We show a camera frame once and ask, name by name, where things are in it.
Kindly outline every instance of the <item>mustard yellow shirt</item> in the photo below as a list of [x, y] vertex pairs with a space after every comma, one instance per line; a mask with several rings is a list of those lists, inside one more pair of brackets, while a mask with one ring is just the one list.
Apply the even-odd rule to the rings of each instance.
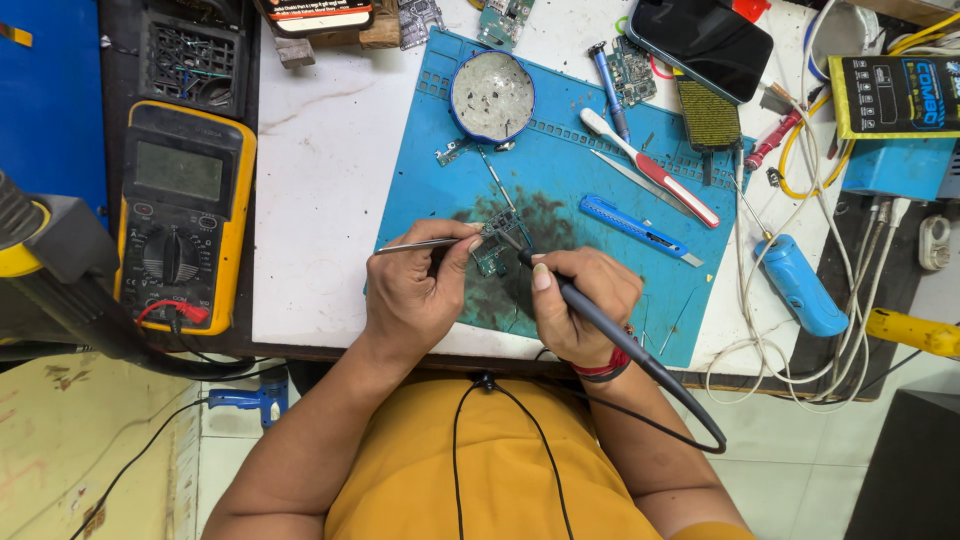
[[[634, 506], [575, 405], [535, 384], [499, 380], [537, 418], [557, 461], [577, 540], [660, 539]], [[371, 418], [324, 537], [450, 540], [458, 537], [453, 416], [465, 379], [401, 386]], [[500, 392], [473, 390], [457, 428], [457, 465], [467, 540], [566, 538], [557, 482], [533, 422]], [[718, 523], [672, 540], [753, 540]]]

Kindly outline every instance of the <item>digital multimeter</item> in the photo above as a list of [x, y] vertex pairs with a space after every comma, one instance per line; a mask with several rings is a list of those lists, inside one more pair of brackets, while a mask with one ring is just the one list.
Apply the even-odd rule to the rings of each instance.
[[[161, 300], [210, 316], [182, 332], [230, 326], [247, 221], [256, 137], [213, 114], [142, 101], [130, 110], [114, 297], [136, 318]], [[169, 331], [164, 309], [143, 326]]]

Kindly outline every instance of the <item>person's left hand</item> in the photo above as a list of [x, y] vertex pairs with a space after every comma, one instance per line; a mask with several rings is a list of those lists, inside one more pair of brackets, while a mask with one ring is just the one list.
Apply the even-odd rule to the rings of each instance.
[[483, 225], [452, 219], [421, 219], [387, 246], [434, 238], [463, 238], [450, 246], [428, 275], [431, 250], [392, 253], [367, 259], [367, 327], [362, 337], [397, 367], [413, 368], [450, 331], [464, 309], [469, 256], [483, 243]]

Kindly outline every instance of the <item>red tool handle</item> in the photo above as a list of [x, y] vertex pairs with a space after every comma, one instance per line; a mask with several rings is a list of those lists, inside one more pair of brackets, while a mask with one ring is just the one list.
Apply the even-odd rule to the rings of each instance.
[[756, 150], [744, 160], [745, 168], [748, 171], [756, 171], [760, 168], [763, 164], [763, 158], [765, 158], [771, 150], [777, 148], [786, 133], [790, 131], [790, 128], [796, 126], [799, 122], [800, 113], [795, 110], [790, 112], [790, 114], [780, 122], [780, 126], [777, 127], [770, 136], [763, 139], [763, 142], [756, 147]]
[[680, 202], [692, 210], [708, 227], [713, 229], [717, 225], [720, 225], [720, 217], [713, 213], [713, 210], [708, 208], [696, 195], [690, 193], [679, 182], [674, 180], [674, 178], [667, 174], [667, 172], [663, 170], [663, 167], [659, 166], [655, 161], [647, 158], [643, 154], [637, 154], [635, 162], [636, 168], [639, 169], [641, 173], [647, 175], [650, 177], [650, 180], [672, 193], [674, 197], [680, 199]]

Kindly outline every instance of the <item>blue silicone repair mat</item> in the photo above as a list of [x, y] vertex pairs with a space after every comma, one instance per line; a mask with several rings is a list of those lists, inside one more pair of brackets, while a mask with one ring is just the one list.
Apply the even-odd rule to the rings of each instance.
[[[461, 61], [486, 47], [436, 28], [426, 45], [376, 248], [422, 217], [486, 221], [506, 208], [490, 171], [475, 150], [446, 167], [440, 167], [435, 156], [436, 151], [446, 149], [448, 142], [464, 136], [448, 111], [447, 93], [453, 73]], [[537, 91], [534, 118], [517, 136], [515, 149], [494, 153], [492, 147], [485, 147], [485, 152], [523, 216], [537, 251], [591, 246], [637, 272], [646, 283], [631, 319], [637, 335], [646, 331], [645, 347], [663, 364], [689, 365], [711, 280], [732, 229], [735, 191], [731, 156], [714, 157], [714, 177], [722, 180], [705, 186], [702, 156], [686, 143], [684, 121], [678, 114], [645, 104], [627, 109], [635, 147], [653, 134], [644, 153], [720, 216], [720, 226], [711, 230], [670, 208], [589, 151], [596, 149], [630, 166], [608, 141], [596, 139], [580, 123], [580, 108], [602, 112], [607, 105], [600, 86], [523, 59], [520, 62], [530, 72]], [[580, 212], [578, 205], [585, 195], [599, 195], [639, 221], [649, 220], [654, 229], [685, 243], [704, 264], [694, 268]], [[531, 316], [530, 270], [520, 267], [513, 250], [503, 252], [502, 257], [508, 269], [504, 277], [494, 274], [484, 278], [471, 262], [467, 305], [459, 321], [537, 337]]]

